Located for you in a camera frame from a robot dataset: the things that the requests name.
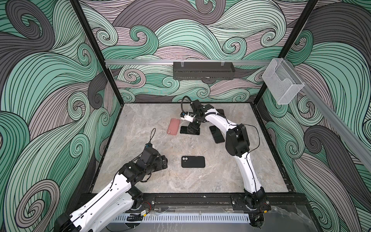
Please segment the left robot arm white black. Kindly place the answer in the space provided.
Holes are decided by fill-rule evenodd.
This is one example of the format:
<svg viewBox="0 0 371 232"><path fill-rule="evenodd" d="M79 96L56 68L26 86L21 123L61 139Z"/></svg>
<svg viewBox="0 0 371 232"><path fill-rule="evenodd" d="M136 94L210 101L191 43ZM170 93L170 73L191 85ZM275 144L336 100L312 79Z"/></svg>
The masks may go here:
<svg viewBox="0 0 371 232"><path fill-rule="evenodd" d="M63 213L55 221L54 232L99 232L118 215L138 209L143 193L135 186L146 182L145 177L165 170L168 159L152 147L145 145L139 157L125 163L112 181L90 201L71 214Z"/></svg>

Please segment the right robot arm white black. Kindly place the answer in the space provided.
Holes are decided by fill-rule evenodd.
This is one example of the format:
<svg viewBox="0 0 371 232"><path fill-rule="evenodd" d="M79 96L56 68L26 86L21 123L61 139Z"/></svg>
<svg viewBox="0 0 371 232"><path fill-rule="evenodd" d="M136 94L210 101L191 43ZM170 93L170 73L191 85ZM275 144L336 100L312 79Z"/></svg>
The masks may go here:
<svg viewBox="0 0 371 232"><path fill-rule="evenodd" d="M266 194L252 165L250 141L245 124L236 124L210 104L203 105L198 100L192 101L188 96L181 100L181 111L181 119L189 122L185 127L187 134L200 134L201 124L206 122L221 132L225 139L226 151L235 158L243 177L245 202L249 208L257 208L264 201Z"/></svg>

